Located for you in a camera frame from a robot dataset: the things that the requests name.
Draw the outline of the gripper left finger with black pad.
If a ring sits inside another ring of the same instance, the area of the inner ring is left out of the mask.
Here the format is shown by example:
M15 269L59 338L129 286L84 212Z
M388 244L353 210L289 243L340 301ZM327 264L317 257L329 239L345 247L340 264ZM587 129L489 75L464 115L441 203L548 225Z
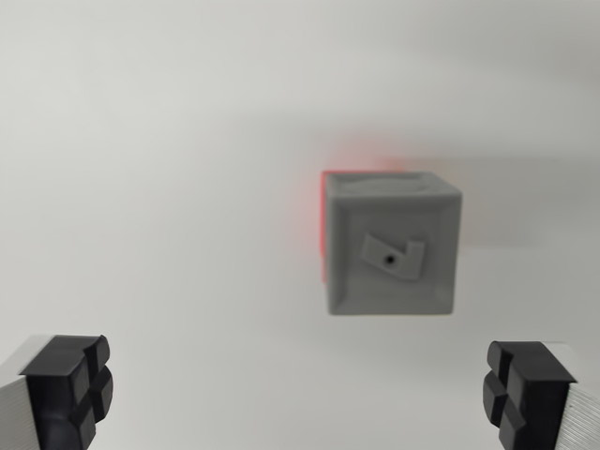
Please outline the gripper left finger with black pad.
M33 335L1 363L1 447L90 447L113 400L109 341Z

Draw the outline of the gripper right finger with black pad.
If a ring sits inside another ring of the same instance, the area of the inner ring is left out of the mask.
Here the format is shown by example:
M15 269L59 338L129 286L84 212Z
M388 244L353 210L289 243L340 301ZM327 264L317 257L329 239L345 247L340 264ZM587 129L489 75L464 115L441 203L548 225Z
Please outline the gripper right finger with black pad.
M483 406L510 450L597 449L599 366L548 341L492 341Z

